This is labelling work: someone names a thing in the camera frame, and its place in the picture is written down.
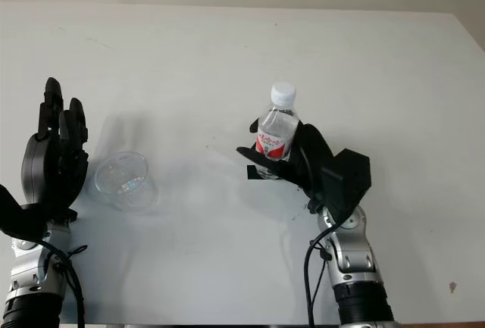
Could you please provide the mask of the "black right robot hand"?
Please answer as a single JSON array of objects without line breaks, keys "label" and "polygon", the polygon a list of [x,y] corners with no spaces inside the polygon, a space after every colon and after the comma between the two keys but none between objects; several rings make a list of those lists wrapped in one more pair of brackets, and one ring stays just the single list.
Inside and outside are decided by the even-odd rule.
[{"label": "black right robot hand", "polygon": [[255,145],[251,148],[240,146],[236,150],[253,164],[299,186],[310,199],[321,202],[325,199],[321,168],[333,153],[314,125],[299,121],[287,160],[273,161],[257,152]]}]

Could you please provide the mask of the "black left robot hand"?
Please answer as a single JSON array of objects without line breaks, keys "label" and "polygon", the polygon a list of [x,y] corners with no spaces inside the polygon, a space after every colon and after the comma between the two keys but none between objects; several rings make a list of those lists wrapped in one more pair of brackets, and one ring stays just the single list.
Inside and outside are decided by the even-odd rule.
[{"label": "black left robot hand", "polygon": [[89,155],[83,150],[88,129],[82,102],[64,109],[60,83],[49,77],[39,106],[36,133],[28,140],[21,181],[27,204],[40,208],[47,220],[77,219],[71,209],[83,188]]}]

